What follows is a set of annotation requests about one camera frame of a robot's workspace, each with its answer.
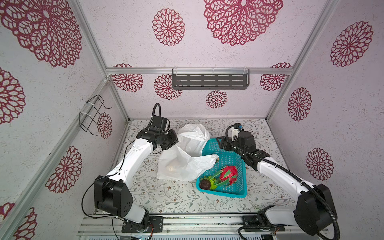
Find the white plastic bag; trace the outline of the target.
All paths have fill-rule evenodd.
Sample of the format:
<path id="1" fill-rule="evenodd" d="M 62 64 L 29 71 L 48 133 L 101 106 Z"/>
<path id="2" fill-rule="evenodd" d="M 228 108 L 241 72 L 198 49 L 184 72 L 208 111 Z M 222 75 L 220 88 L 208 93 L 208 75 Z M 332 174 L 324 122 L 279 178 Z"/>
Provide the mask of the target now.
<path id="1" fill-rule="evenodd" d="M 161 153 L 158 161 L 160 180 L 190 182 L 211 169 L 219 156 L 203 155 L 211 134 L 202 124 L 187 124 L 179 129 L 179 142 Z"/>

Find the dark brown round fruit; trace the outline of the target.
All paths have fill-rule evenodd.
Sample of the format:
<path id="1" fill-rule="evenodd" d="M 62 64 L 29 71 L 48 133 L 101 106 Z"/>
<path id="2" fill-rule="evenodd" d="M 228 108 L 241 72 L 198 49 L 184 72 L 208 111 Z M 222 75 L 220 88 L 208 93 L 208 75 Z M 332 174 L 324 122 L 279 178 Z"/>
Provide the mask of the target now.
<path id="1" fill-rule="evenodd" d="M 211 181 L 207 180 L 207 179 L 203 179 L 203 180 L 200 181 L 199 187 L 202 190 L 210 190 L 211 189 Z"/>

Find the green avocado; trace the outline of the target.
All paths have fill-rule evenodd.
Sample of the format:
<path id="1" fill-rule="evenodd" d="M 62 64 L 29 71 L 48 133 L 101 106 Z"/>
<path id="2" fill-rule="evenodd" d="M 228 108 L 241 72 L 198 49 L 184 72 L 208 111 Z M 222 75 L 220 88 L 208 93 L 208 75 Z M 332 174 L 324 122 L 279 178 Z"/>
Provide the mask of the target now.
<path id="1" fill-rule="evenodd" d="M 218 187 L 218 184 L 221 182 L 220 179 L 209 178 L 210 187 L 209 190 L 215 190 Z"/>

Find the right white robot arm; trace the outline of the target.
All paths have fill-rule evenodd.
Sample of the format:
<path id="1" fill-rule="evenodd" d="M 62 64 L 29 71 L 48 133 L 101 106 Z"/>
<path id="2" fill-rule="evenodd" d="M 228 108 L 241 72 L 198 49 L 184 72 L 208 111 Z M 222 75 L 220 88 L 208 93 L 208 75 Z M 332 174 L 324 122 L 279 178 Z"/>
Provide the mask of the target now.
<path id="1" fill-rule="evenodd" d="M 253 134 L 245 131 L 240 123 L 228 126 L 225 135 L 216 140 L 220 149 L 238 154 L 248 167 L 273 180 L 296 202 L 293 208 L 265 207 L 256 215 L 256 223 L 240 227 L 239 232 L 273 231 L 293 226 L 325 240 L 327 237 L 321 233 L 322 230 L 333 226 L 333 239 L 341 238 L 336 208 L 328 187 L 305 181 L 278 164 L 270 154 L 257 148 Z"/>

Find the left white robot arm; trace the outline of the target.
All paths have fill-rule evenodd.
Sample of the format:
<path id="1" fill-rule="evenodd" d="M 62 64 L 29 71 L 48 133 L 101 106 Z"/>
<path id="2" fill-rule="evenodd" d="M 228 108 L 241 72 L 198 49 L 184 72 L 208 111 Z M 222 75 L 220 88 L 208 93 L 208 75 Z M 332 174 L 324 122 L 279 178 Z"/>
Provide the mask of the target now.
<path id="1" fill-rule="evenodd" d="M 98 176 L 93 184 L 94 202 L 97 210 L 146 225 L 147 211 L 134 204 L 130 184 L 143 161 L 157 147 L 165 151 L 178 142 L 170 121 L 161 116 L 152 116 L 146 128 L 141 130 L 132 147 L 123 159 L 105 177 Z"/>

